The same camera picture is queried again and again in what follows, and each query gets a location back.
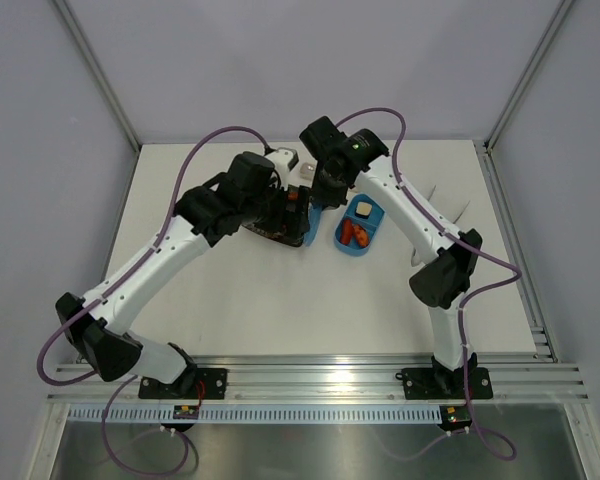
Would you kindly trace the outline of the blue lunch box lid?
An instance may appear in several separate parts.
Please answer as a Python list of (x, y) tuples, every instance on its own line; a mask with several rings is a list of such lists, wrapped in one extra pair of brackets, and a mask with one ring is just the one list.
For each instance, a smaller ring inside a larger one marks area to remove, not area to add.
[(309, 247), (314, 242), (321, 223), (321, 217), (324, 212), (322, 205), (309, 205), (308, 210), (308, 230), (304, 234), (303, 245)]

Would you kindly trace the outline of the sushi piece with seaweed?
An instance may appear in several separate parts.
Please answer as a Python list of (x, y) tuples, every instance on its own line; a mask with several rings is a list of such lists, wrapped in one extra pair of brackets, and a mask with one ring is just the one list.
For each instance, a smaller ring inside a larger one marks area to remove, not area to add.
[(372, 210), (373, 206), (370, 203), (361, 201), (356, 205), (355, 215), (358, 218), (367, 219), (371, 215)]

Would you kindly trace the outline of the red sausage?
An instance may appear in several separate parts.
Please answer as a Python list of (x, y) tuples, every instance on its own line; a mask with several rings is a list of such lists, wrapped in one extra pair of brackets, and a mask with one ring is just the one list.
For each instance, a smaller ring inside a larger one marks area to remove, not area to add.
[(341, 224), (341, 232), (339, 237), (339, 242), (348, 246), (351, 242), (352, 237), (354, 236), (354, 227), (350, 218), (345, 218)]

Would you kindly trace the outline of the blue lunch box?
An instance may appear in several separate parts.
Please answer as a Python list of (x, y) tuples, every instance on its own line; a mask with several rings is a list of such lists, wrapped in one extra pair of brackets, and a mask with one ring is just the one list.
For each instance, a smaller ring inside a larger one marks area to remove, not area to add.
[(336, 249), (353, 257), (365, 255), (370, 250), (384, 217), (385, 211), (371, 197), (366, 194), (354, 196), (336, 227)]

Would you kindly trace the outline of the metal tongs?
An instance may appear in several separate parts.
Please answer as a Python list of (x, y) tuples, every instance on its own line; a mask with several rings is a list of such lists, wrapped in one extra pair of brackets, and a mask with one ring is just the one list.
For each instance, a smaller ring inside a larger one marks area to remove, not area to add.
[(468, 192), (452, 191), (439, 184), (425, 186), (423, 190), (414, 188), (413, 194), (419, 193), (440, 215), (453, 222), (462, 231), (473, 227), (470, 217), (472, 197)]

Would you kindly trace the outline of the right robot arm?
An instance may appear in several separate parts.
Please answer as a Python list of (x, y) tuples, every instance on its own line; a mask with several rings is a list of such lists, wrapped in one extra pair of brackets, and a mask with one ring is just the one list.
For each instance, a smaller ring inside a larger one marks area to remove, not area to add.
[(414, 385), (451, 398), (470, 381), (464, 367), (458, 325), (460, 299), (470, 287), (477, 255), (446, 237), (451, 234), (479, 249), (482, 237), (461, 231), (420, 194), (407, 196), (409, 183), (398, 178), (387, 145), (368, 129), (348, 136), (326, 116), (309, 124), (299, 138), (317, 161), (311, 187), (313, 201), (324, 207), (346, 203), (354, 187), (371, 198), (414, 247), (423, 266), (409, 279), (418, 300), (427, 306), (434, 338), (432, 366), (410, 377)]

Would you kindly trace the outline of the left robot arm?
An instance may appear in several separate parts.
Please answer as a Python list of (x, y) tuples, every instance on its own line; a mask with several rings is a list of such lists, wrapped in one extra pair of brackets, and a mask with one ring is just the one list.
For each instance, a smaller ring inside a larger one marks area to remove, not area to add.
[(240, 227), (300, 240), (308, 229), (309, 190), (288, 183), (297, 163), (288, 148), (236, 155), (227, 171), (181, 195), (154, 239), (112, 276), (57, 301), (66, 338), (103, 381), (131, 374), (157, 383), (166, 397), (196, 391), (193, 358), (174, 343), (133, 334), (132, 324), (176, 274)]

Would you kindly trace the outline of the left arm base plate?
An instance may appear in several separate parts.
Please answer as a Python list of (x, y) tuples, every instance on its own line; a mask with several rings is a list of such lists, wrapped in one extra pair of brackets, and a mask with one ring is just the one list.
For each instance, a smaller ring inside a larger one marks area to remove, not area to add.
[(143, 377), (138, 396), (145, 400), (223, 400), (227, 380), (227, 369), (198, 367), (195, 371), (185, 371), (172, 384)]

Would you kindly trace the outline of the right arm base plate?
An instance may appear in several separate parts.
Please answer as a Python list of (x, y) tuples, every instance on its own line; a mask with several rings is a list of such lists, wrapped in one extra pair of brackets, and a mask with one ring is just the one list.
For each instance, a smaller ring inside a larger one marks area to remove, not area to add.
[[(464, 370), (454, 372), (429, 368), (404, 368), (395, 374), (403, 387), (406, 400), (464, 400)], [(484, 367), (470, 369), (468, 392), (472, 400), (494, 397), (489, 371)]]

